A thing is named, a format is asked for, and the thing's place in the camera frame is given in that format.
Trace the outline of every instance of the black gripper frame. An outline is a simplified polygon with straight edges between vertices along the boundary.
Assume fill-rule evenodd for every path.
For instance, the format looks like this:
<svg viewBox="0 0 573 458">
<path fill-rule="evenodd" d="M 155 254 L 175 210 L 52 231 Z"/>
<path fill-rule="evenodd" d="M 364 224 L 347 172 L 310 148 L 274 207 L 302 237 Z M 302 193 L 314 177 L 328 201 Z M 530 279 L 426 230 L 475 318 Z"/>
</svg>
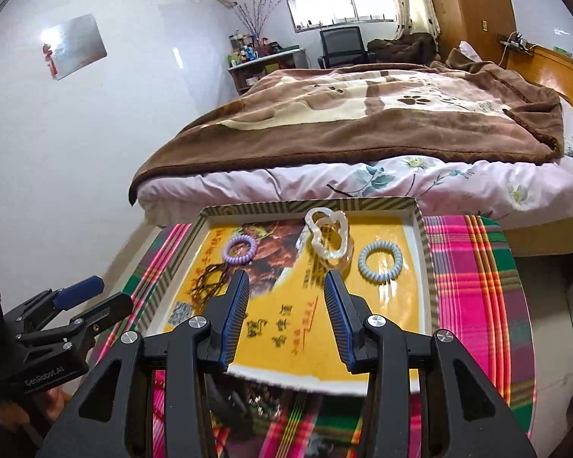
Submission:
<svg viewBox="0 0 573 458">
<path fill-rule="evenodd" d="M 119 293 L 72 317 L 67 326 L 43 329 L 103 289 L 101 278 L 93 276 L 67 289 L 45 290 L 3 315 L 0 400 L 21 406 L 42 437 L 52 424 L 43 411 L 43 393 L 86 374 L 95 336 L 130 315 L 133 303 Z"/>
<path fill-rule="evenodd" d="M 440 329 L 432 336 L 406 332 L 385 318 L 379 325 L 380 316 L 374 316 L 371 325 L 365 299 L 348 294 L 337 271 L 327 275 L 342 291 L 353 336 L 364 337 L 364 348 L 357 354 L 360 369 L 355 372 L 369 372 L 370 377 L 359 458 L 409 456 L 408 369 L 419 371 L 421 458 L 536 457 L 508 405 L 452 332 Z M 363 332 L 356 332 L 356 327 Z"/>
<path fill-rule="evenodd" d="M 228 315 L 246 288 L 239 325 Z M 166 458 L 215 458 L 205 374 L 222 373 L 233 359 L 248 302 L 248 275 L 237 270 L 224 295 L 203 316 L 173 331 L 144 338 L 124 333 L 90 371 L 47 435 L 37 458 L 138 458 L 153 453 L 153 371 L 165 369 Z M 225 344 L 225 329 L 233 329 Z"/>
</svg>

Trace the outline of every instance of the wooden wardrobe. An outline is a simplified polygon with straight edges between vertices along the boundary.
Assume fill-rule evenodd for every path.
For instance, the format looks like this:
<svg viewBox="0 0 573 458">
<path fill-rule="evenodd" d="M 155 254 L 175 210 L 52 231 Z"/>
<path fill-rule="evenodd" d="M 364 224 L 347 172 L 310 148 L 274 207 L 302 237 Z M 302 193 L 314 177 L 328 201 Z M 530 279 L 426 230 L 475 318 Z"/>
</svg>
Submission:
<svg viewBox="0 0 573 458">
<path fill-rule="evenodd" d="M 483 60 L 499 63 L 504 47 L 497 42 L 497 35 L 509 36 L 516 30 L 511 0 L 432 1 L 441 28 L 441 58 L 446 59 L 452 48 L 467 41 Z"/>
</svg>

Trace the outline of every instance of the floral bedsheet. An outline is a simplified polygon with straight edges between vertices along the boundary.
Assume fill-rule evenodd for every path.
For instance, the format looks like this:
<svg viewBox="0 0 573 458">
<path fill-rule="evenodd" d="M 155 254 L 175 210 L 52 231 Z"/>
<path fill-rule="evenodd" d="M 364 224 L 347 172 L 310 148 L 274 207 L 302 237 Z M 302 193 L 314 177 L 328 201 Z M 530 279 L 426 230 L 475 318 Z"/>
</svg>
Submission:
<svg viewBox="0 0 573 458">
<path fill-rule="evenodd" d="M 573 107 L 562 100 L 565 152 L 554 163 L 452 162 L 400 156 L 377 163 L 319 163 L 189 177 L 141 185 L 157 225 L 191 222 L 205 207 L 339 197 L 413 197 L 426 217 L 482 215 L 503 229 L 573 217 Z"/>
</svg>

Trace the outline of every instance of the wooden headboard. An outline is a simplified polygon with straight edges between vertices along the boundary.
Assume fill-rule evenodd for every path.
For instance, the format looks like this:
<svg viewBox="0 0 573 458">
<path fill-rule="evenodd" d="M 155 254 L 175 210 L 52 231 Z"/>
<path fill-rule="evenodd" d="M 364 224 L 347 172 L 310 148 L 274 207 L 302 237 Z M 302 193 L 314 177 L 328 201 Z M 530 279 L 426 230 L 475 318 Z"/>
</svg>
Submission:
<svg viewBox="0 0 573 458">
<path fill-rule="evenodd" d="M 573 60 L 541 46 L 533 48 L 532 53 L 529 56 L 509 51 L 507 68 L 529 82 L 555 89 L 573 105 Z"/>
</svg>

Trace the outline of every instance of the qr code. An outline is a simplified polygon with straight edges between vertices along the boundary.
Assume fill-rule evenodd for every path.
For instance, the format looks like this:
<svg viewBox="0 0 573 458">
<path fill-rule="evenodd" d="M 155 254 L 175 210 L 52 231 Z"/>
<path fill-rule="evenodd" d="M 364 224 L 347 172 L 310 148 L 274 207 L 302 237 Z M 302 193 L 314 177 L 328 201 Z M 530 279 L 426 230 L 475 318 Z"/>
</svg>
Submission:
<svg viewBox="0 0 573 458">
<path fill-rule="evenodd" d="M 193 305 L 191 303 L 177 301 L 168 319 L 168 324 L 172 327 L 176 327 L 181 322 L 193 317 L 193 314 Z"/>
</svg>

